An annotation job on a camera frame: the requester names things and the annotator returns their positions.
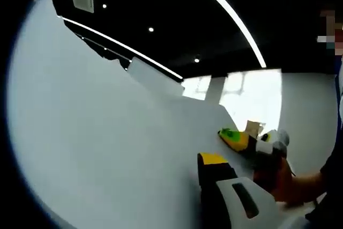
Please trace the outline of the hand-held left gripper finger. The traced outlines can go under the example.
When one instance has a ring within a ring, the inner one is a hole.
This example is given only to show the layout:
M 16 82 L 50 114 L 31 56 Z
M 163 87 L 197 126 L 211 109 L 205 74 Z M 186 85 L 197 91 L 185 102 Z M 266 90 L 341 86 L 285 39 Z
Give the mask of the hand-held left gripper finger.
M 280 228 L 283 217 L 270 193 L 238 177 L 218 154 L 197 154 L 205 228 Z

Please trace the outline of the person's right hand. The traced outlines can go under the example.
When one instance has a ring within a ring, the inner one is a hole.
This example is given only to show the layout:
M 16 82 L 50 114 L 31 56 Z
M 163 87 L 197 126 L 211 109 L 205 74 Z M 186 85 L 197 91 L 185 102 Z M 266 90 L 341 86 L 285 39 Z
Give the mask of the person's right hand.
M 293 202 L 293 175 L 285 158 L 280 158 L 273 169 L 254 170 L 253 181 L 270 193 L 277 202 Z

